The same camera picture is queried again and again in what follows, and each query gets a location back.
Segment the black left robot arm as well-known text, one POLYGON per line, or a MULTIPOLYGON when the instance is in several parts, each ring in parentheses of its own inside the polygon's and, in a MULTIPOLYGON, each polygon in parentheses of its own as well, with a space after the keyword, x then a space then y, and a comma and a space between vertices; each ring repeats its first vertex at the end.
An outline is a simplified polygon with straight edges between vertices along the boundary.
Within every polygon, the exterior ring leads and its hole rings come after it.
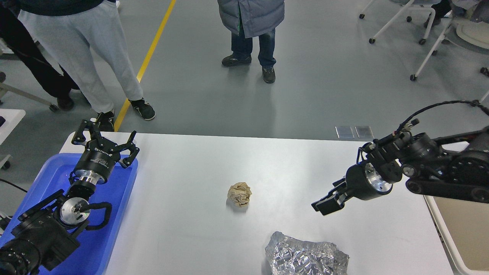
POLYGON ((1 247, 2 275, 38 275, 40 267, 53 270, 80 247, 77 237, 84 230, 103 229, 110 221, 110 202, 89 202, 98 184, 105 184, 117 164, 130 167, 140 149, 136 131, 118 145, 102 136, 97 124, 82 120, 72 144, 84 152, 72 170, 68 191, 62 189, 18 217, 14 236, 1 247))

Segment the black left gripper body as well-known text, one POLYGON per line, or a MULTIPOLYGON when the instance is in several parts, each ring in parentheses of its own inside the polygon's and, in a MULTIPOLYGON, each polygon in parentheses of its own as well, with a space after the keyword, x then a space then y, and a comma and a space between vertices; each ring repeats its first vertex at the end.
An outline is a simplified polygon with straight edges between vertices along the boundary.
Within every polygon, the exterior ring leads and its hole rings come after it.
POLYGON ((96 139, 87 142, 85 150, 74 168, 75 176, 79 178, 92 177, 97 180, 91 181, 94 185, 105 184, 116 162, 121 159, 120 151, 116 150, 116 146, 115 142, 108 139, 102 139, 101 142, 96 139))

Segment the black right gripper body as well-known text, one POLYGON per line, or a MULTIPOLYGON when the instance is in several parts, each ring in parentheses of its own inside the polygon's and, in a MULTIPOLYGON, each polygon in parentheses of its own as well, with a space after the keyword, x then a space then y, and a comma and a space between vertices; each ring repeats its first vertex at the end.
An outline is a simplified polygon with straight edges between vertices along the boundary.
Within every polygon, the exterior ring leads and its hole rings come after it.
POLYGON ((352 165, 333 186, 332 193, 343 197, 344 201, 351 197, 367 201, 387 195, 393 188, 393 184, 384 180, 370 162, 352 165))

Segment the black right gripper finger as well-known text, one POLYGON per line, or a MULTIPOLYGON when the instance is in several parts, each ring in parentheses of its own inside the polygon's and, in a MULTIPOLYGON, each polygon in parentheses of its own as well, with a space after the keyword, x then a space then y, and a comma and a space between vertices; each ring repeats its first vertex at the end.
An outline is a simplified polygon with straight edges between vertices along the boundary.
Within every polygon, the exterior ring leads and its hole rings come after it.
POLYGON ((334 187, 327 195, 311 204, 315 211, 339 211, 344 208, 346 180, 344 178, 337 180, 332 185, 334 187))
POLYGON ((347 200, 347 192, 330 190, 326 196, 314 202, 314 210, 319 211, 323 216, 326 216, 343 209, 347 200))

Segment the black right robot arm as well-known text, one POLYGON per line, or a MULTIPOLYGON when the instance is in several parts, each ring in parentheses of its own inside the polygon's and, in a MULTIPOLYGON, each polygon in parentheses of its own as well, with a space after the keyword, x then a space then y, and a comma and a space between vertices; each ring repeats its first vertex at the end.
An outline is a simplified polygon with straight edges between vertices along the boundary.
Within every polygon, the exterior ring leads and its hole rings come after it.
POLYGON ((311 207, 331 214, 350 198, 367 201, 389 194, 403 176, 414 194, 488 203, 488 127, 436 139, 411 133, 419 123, 416 115, 437 106, 416 111, 397 130, 358 148, 356 163, 311 207))

